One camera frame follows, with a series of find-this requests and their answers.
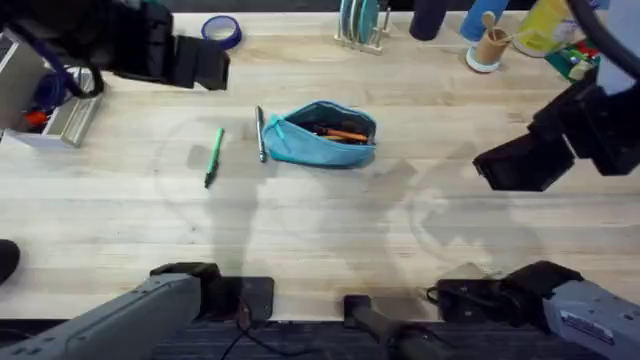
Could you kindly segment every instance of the plate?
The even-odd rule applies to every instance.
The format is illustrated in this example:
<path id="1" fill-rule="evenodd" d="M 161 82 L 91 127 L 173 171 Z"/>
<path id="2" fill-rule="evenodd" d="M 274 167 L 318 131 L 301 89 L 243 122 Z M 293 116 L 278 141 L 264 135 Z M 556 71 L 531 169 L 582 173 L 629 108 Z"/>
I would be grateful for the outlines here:
<path id="1" fill-rule="evenodd" d="M 349 18 L 351 17 L 351 5 L 353 0 L 342 0 L 340 3 L 340 31 L 342 37 L 349 38 Z"/>
<path id="2" fill-rule="evenodd" d="M 367 44 L 374 33 L 373 28 L 378 25 L 378 0 L 362 1 L 358 41 L 362 44 Z"/>
<path id="3" fill-rule="evenodd" d="M 353 0 L 351 4 L 351 16 L 349 17 L 349 39 L 357 41 L 358 24 L 360 23 L 360 12 L 362 10 L 362 0 Z"/>

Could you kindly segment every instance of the yellow bottle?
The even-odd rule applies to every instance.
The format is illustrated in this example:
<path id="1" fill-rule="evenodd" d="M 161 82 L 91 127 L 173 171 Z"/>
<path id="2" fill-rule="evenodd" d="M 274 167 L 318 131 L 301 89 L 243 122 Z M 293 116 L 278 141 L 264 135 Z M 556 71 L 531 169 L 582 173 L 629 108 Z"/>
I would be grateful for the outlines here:
<path id="1" fill-rule="evenodd" d="M 589 1 L 597 7 L 599 1 Z M 544 57 L 572 42 L 578 24 L 565 0 L 538 0 L 516 33 L 513 45 L 521 52 Z"/>

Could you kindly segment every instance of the teal pencil case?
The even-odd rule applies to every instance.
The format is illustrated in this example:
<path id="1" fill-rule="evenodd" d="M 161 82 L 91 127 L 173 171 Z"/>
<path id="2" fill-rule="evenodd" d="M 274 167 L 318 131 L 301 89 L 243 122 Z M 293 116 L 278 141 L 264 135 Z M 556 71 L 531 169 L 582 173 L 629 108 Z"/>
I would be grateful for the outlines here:
<path id="1" fill-rule="evenodd" d="M 332 136 L 335 131 L 360 139 Z M 376 123 L 369 115 L 330 101 L 316 101 L 288 115 L 271 115 L 262 129 L 265 147 L 274 160 L 298 164 L 354 167 L 375 151 Z"/>

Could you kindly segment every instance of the light wood tabletop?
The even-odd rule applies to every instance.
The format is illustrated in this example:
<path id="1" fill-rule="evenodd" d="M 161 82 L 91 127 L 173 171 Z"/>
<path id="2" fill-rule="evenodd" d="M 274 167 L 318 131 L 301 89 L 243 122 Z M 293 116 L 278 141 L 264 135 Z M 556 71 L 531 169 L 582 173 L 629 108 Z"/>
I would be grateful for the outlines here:
<path id="1" fill-rule="evenodd" d="M 198 35 L 208 16 L 176 15 L 176 31 Z M 411 14 L 392 14 L 381 56 L 335 45 L 336 14 L 235 16 L 245 40 L 230 51 L 227 91 L 107 75 L 81 149 L 3 140 L 0 238 L 23 256 L 0 286 L 0 318 L 73 317 L 179 261 L 272 276 L 275 319 L 339 319 L 348 293 L 374 296 L 392 316 L 435 319 L 416 287 L 460 267 L 504 274 L 539 259 L 640 302 L 637 172 L 603 178 L 579 162 L 545 193 L 507 193 L 471 165 L 523 134 L 568 86 L 546 62 L 509 49 L 497 72 L 473 73 L 460 13 L 426 43 L 408 35 Z M 506 14 L 501 26 L 514 30 L 519 18 Z M 260 164 L 255 106 L 268 115 L 319 99 L 378 122 L 375 161 L 355 170 Z M 207 191 L 219 127 L 220 168 Z"/>

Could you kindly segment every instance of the green pen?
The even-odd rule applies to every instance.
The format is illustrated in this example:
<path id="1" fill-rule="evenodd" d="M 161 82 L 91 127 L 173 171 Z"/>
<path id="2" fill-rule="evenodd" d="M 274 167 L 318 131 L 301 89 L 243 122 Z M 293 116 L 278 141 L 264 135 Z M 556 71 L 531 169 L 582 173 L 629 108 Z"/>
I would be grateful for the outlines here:
<path id="1" fill-rule="evenodd" d="M 207 166 L 207 175 L 204 177 L 205 189 L 209 188 L 209 185 L 213 182 L 213 178 L 216 176 L 216 171 L 218 170 L 218 152 L 220 150 L 220 143 L 222 142 L 222 134 L 224 134 L 224 129 L 218 129 L 216 139 L 213 141 L 211 158 L 209 158 L 209 166 Z"/>

